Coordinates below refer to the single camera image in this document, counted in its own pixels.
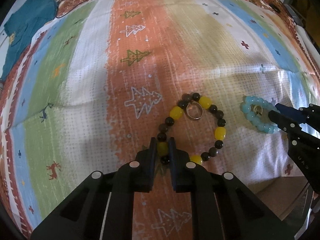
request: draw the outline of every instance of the white dot marker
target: white dot marker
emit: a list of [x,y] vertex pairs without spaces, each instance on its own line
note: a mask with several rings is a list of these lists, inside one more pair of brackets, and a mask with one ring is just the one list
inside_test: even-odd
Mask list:
[[193,168],[196,167],[196,164],[193,163],[193,162],[188,162],[188,163],[186,163],[186,166],[187,166],[187,168],[189,168],[189,169],[193,169]]
[[223,174],[223,177],[224,177],[225,179],[231,180],[231,179],[233,179],[233,174],[230,173],[230,172],[226,172],[225,174]]
[[98,179],[101,177],[101,172],[100,171],[95,171],[94,173],[91,174],[91,177],[93,179]]
[[131,168],[137,168],[137,167],[139,167],[140,163],[137,161],[133,161],[133,162],[130,162],[129,165]]

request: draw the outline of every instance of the bed sheet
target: bed sheet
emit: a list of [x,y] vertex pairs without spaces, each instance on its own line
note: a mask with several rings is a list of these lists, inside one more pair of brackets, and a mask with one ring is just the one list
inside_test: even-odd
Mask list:
[[[92,171],[116,171],[157,135],[184,93],[223,110],[225,146],[204,163],[233,172],[253,192],[302,176],[286,134],[258,132],[244,96],[295,108],[319,104],[319,74],[277,0],[61,0],[4,86],[0,195],[26,237]],[[201,154],[216,120],[183,116],[168,132]],[[311,128],[303,129],[318,136]],[[159,160],[153,191],[136,193],[133,239],[191,239],[188,194],[174,194]]]

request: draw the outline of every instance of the red reindeer print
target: red reindeer print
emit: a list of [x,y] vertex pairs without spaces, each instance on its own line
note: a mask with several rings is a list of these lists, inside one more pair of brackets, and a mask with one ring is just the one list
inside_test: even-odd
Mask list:
[[59,163],[56,163],[55,161],[53,161],[51,166],[47,166],[47,170],[51,170],[51,172],[52,172],[52,174],[49,174],[49,176],[51,177],[49,180],[57,179],[57,173],[56,173],[55,168],[58,168],[59,171],[62,171],[61,165]]
[[34,213],[34,210],[31,206],[29,206],[29,210],[31,211],[32,214]]

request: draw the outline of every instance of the teal cloth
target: teal cloth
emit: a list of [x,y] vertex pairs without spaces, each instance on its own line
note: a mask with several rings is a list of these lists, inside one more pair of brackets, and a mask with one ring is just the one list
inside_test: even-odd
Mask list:
[[11,15],[4,24],[8,36],[15,33],[5,58],[1,81],[5,81],[10,70],[19,59],[24,49],[31,43],[33,35],[56,16],[56,0],[27,0],[19,10]]

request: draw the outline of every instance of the silver ring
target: silver ring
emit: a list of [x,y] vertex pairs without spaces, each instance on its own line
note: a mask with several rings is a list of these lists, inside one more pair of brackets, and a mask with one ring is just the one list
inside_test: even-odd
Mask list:
[[262,112],[263,112],[263,108],[259,105],[255,105],[253,107],[253,112],[255,113],[255,115],[257,115],[258,117],[262,116]]
[[[195,107],[197,107],[199,110],[200,110],[200,115],[192,115],[191,111],[192,109],[194,109]],[[202,115],[203,115],[203,108],[202,106],[198,103],[198,102],[195,102],[195,101],[191,101],[190,103],[188,103],[187,105],[187,109],[186,109],[186,112],[187,112],[187,116],[192,119],[192,120],[199,120]]]

